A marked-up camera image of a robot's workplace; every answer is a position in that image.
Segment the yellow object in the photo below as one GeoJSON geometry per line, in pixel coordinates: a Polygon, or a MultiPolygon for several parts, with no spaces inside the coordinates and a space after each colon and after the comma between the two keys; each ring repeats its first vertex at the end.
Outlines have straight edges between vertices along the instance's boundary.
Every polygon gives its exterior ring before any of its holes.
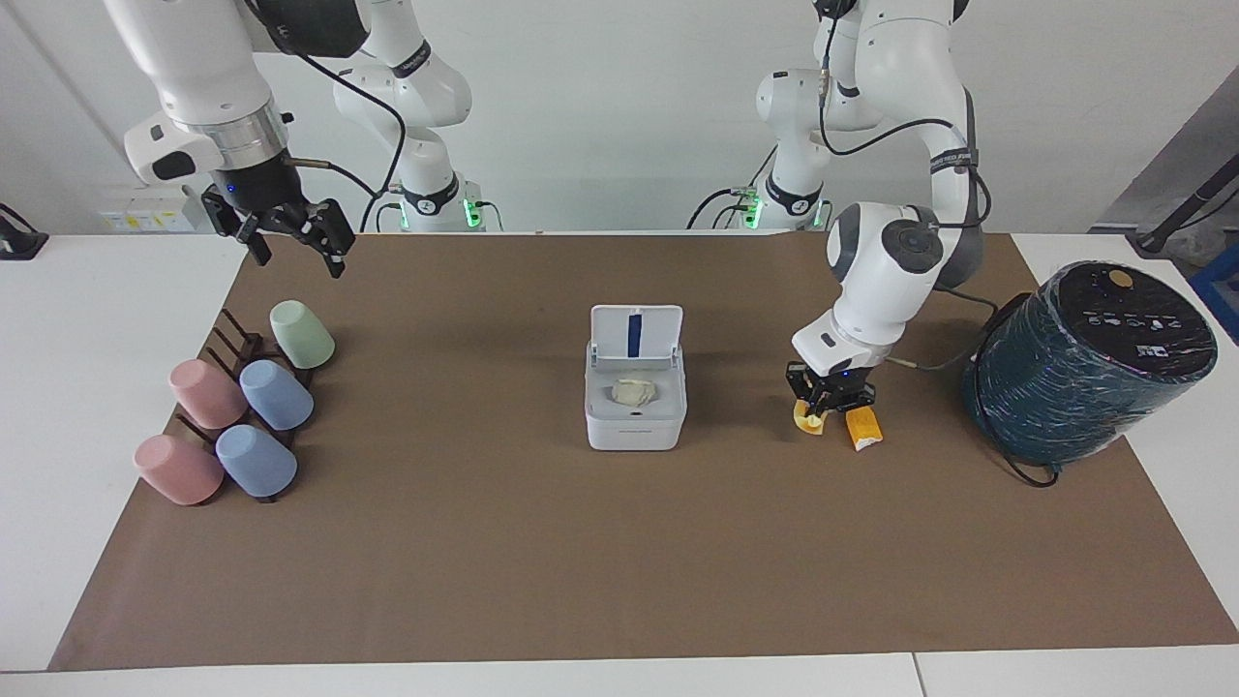
{"type": "Polygon", "coordinates": [[[860,453],[870,446],[882,442],[882,428],[877,426],[877,415],[872,407],[861,407],[847,412],[847,433],[852,446],[860,453]]]}
{"type": "Polygon", "coordinates": [[[804,400],[795,401],[795,410],[793,410],[792,416],[795,420],[795,427],[809,436],[821,436],[821,432],[825,430],[826,418],[810,416],[809,404],[804,400]]]}
{"type": "Polygon", "coordinates": [[[1110,282],[1124,290],[1131,290],[1131,287],[1136,285],[1136,280],[1131,277],[1131,274],[1123,269],[1114,269],[1110,271],[1110,282]]]}

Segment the white countertop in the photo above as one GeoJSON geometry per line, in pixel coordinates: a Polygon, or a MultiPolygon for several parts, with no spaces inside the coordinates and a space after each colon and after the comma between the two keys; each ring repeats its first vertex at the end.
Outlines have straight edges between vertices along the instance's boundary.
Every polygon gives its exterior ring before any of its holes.
{"type": "MultiPolygon", "coordinates": [[[[1116,236],[1017,235],[1038,280],[1079,259],[1167,261],[1116,236]]],[[[167,373],[197,354],[244,255],[202,235],[56,236],[0,265],[0,671],[41,671],[160,433],[167,373]],[[28,302],[16,306],[16,301],[28,302]],[[52,421],[47,415],[57,415],[52,421]],[[73,433],[59,425],[72,423],[73,433]]],[[[1129,436],[1234,619],[1239,613],[1239,348],[1129,436]]],[[[264,666],[0,676],[4,695],[1234,695],[1239,646],[746,660],[264,666]]]]}

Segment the brown paper mat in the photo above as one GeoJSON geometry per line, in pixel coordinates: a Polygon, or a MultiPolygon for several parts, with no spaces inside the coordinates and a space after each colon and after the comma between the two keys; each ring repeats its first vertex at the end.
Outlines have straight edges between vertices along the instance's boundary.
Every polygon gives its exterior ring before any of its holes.
{"type": "MultiPolygon", "coordinates": [[[[1125,442],[1036,491],[957,375],[892,365],[886,443],[797,432],[789,337],[838,292],[820,235],[366,236],[336,282],[273,245],[228,306],[263,329],[296,296],[339,343],[294,489],[139,484],[52,669],[1239,643],[1125,442]],[[598,302],[684,306],[679,449],[589,449],[598,302]]],[[[968,290],[1035,285],[991,236],[968,290]]],[[[984,314],[935,296],[898,354],[949,358],[984,314]]]]}

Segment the green cup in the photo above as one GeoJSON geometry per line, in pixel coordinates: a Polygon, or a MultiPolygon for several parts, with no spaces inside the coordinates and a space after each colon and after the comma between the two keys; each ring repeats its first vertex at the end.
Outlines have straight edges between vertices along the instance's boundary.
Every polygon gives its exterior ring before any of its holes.
{"type": "Polygon", "coordinates": [[[299,300],[271,307],[271,332],[289,361],[301,370],[317,369],[336,353],[336,339],[299,300]]]}

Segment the yellow sponge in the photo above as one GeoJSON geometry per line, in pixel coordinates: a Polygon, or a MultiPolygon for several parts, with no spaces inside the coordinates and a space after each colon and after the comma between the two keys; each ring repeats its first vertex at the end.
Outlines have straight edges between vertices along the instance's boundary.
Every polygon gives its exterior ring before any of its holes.
{"type": "Polygon", "coordinates": [[[861,407],[847,412],[847,433],[852,446],[860,453],[870,446],[882,442],[882,428],[877,426],[877,415],[872,407],[861,407]]]}
{"type": "Polygon", "coordinates": [[[826,418],[810,416],[809,404],[804,400],[795,401],[795,410],[792,411],[792,416],[795,420],[795,427],[809,436],[821,436],[821,432],[825,430],[826,418]]]}

